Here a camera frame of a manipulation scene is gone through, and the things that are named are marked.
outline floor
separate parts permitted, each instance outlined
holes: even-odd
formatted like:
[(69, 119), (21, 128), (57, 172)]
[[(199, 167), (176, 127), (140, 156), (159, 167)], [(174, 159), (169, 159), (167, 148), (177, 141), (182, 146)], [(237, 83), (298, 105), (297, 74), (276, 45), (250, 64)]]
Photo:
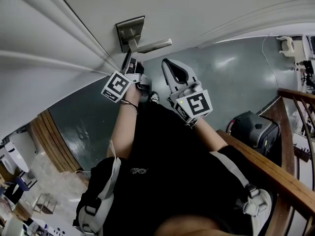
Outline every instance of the floor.
[[(169, 88), (161, 69), (163, 58), (177, 59), (192, 67), (208, 90), (213, 111), (205, 117), (214, 129), (225, 129), (235, 116), (256, 113), (277, 94), (277, 83), (262, 53), (264, 37), (223, 42), (207, 48), (190, 48), (146, 61), (144, 67), (153, 79), (153, 90), (166, 101)], [(297, 90), (293, 60), (279, 53), (274, 37), (264, 42), (264, 52), (282, 88)], [(106, 157), (119, 104), (100, 94), (107, 78), (97, 81), (58, 102), (49, 110), (62, 137), (84, 170), (90, 170)]]

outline hand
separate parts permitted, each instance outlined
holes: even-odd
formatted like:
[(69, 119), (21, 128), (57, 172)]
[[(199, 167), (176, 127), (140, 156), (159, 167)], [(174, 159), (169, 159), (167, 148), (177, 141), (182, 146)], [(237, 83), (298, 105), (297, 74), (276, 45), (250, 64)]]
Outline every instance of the hand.
[(138, 106), (140, 98), (141, 98), (141, 91), (136, 87), (135, 84), (131, 84), (131, 86), (128, 88), (127, 92), (125, 93), (125, 100)]

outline white door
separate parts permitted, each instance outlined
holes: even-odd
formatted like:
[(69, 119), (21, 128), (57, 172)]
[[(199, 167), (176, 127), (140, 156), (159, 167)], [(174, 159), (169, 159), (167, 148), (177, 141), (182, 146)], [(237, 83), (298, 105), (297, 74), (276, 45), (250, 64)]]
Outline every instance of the white door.
[(140, 45), (171, 38), (173, 46), (141, 57), (152, 59), (252, 30), (314, 22), (315, 0), (65, 0), (113, 60), (123, 56), (115, 24), (145, 15)]

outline bracelet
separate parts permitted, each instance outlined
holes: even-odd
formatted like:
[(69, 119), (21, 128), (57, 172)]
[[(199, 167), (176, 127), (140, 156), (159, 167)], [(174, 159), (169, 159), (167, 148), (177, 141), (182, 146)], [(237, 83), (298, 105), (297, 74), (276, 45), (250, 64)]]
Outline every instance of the bracelet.
[(136, 109), (137, 114), (139, 113), (138, 107), (137, 107), (136, 105), (132, 104), (131, 102), (129, 102), (129, 101), (127, 101), (127, 100), (121, 99), (121, 100), (120, 100), (120, 103), (123, 104), (123, 105), (131, 105), (131, 106), (133, 106), (133, 107)]

